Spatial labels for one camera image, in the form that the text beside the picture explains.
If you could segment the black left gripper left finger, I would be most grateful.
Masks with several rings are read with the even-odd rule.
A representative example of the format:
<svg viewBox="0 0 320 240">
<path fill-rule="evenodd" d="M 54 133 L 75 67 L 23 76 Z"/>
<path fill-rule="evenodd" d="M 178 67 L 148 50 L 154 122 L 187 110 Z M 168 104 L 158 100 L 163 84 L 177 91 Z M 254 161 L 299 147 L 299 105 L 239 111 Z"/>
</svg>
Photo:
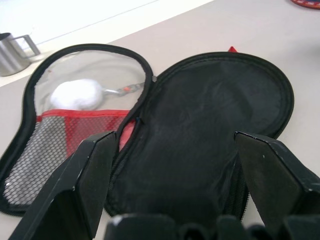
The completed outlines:
<svg viewBox="0 0 320 240">
<path fill-rule="evenodd" d="M 83 140 L 48 178 L 8 240 L 93 240 L 117 148 L 114 131 Z"/>
</svg>

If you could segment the white fluffy pompom keychain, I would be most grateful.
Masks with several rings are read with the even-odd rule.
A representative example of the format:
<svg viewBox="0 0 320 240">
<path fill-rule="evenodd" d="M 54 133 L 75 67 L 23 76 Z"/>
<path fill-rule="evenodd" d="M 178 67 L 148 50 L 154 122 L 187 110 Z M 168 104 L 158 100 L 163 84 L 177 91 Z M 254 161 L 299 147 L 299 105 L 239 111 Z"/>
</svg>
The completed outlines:
<svg viewBox="0 0 320 240">
<path fill-rule="evenodd" d="M 62 110 L 92 111 L 100 107 L 108 96 L 122 97 L 143 87 L 144 83 L 141 82 L 113 90 L 88 78 L 66 81 L 52 92 L 50 106 Z"/>
</svg>

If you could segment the black and red paddle case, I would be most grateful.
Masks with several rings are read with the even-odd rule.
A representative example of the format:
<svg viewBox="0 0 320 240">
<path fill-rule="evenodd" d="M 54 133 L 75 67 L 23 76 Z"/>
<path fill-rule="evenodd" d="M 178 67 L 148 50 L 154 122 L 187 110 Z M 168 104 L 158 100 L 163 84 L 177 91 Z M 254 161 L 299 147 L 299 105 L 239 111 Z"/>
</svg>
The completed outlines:
<svg viewBox="0 0 320 240">
<path fill-rule="evenodd" d="M 67 81 L 91 79 L 117 90 L 96 110 L 54 109 Z M 0 160 L 0 211 L 22 216 L 54 170 L 87 137 L 116 131 L 105 210 L 167 214 L 179 223 L 242 218 L 248 202 L 236 131 L 277 138 L 294 108 L 290 81 L 257 56 L 208 52 L 160 75 L 126 48 L 74 45 L 49 56 L 29 77 L 18 131 Z"/>
</svg>

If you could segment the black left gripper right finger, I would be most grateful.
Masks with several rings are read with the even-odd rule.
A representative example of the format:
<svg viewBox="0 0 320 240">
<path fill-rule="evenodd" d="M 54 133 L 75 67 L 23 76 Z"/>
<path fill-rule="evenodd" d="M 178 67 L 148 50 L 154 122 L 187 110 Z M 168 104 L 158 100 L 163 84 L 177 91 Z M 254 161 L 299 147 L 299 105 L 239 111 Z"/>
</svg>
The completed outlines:
<svg viewBox="0 0 320 240">
<path fill-rule="evenodd" d="M 244 178 L 258 213 L 267 226 L 289 215 L 320 215 L 320 177 L 279 140 L 236 132 Z"/>
</svg>

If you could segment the stainless steel pitcher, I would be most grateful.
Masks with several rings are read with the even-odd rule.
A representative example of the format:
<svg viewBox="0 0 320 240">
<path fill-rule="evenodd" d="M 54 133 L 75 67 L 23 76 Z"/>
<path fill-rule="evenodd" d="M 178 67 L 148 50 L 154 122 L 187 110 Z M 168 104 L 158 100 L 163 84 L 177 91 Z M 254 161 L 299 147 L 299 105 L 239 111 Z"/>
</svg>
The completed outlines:
<svg viewBox="0 0 320 240">
<path fill-rule="evenodd" d="M 18 39 L 24 39 L 33 55 L 28 56 L 18 44 Z M 0 77 L 15 75 L 26 68 L 32 62 L 30 58 L 39 56 L 40 50 L 29 35 L 13 37 L 11 33 L 0 33 Z"/>
</svg>

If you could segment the red round object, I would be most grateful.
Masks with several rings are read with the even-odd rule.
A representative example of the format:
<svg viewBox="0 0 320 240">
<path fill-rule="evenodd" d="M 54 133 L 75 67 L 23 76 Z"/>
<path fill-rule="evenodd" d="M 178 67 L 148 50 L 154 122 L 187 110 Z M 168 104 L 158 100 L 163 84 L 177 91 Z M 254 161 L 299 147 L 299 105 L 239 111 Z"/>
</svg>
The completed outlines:
<svg viewBox="0 0 320 240">
<path fill-rule="evenodd" d="M 296 5 L 310 8 L 310 9 L 317 9 L 320 10 L 320 0 L 290 0 Z"/>
</svg>

